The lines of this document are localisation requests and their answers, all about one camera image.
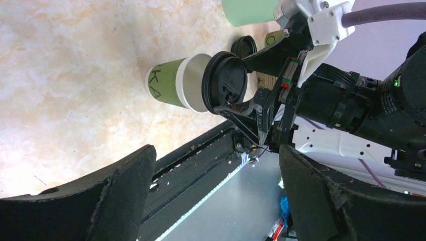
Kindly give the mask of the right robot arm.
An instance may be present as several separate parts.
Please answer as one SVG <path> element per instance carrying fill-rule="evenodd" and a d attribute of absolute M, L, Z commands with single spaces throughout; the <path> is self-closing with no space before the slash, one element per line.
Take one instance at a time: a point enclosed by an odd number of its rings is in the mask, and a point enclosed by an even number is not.
<path fill-rule="evenodd" d="M 382 81 L 323 63 L 298 87 L 312 51 L 307 24 L 298 24 L 289 36 L 244 59 L 215 54 L 202 80 L 207 109 L 261 146 L 283 104 L 281 129 L 292 128 L 299 116 L 353 134 L 396 150 L 396 156 L 383 158 L 395 175 L 425 180 L 425 34 Z"/>

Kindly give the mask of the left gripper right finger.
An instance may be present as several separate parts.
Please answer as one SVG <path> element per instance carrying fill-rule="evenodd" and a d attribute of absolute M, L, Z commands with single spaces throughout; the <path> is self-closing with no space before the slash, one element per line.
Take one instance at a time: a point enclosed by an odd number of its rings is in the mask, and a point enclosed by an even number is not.
<path fill-rule="evenodd" d="M 299 240 L 425 240 L 425 199 L 355 179 L 300 153 L 279 149 Z"/>

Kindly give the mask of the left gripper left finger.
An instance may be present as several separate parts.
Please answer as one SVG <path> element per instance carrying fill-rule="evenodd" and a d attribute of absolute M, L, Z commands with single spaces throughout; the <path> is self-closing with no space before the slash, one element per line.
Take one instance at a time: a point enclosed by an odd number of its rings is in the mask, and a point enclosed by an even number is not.
<path fill-rule="evenodd" d="M 155 161 L 145 145 L 40 194 L 1 199 L 1 240 L 136 240 Z"/>

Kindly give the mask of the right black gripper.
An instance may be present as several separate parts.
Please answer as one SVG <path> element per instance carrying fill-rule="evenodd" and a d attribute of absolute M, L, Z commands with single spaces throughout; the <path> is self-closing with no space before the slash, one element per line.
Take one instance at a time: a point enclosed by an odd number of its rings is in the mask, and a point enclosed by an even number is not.
<path fill-rule="evenodd" d="M 306 20 L 291 20 L 285 27 L 284 33 L 288 33 L 288 36 L 280 37 L 242 60 L 248 70 L 277 77 L 287 60 L 292 58 L 283 75 L 283 90 L 282 87 L 273 90 L 260 87 L 253 98 L 246 102 L 214 107 L 216 114 L 236 125 L 253 144 L 262 146 L 283 103 L 281 119 L 275 121 L 272 126 L 270 150 L 279 150 L 281 145 L 294 147 L 292 138 L 294 131 L 298 129 L 294 126 L 294 121 L 301 95 L 297 83 L 303 62 L 312 49 Z"/>

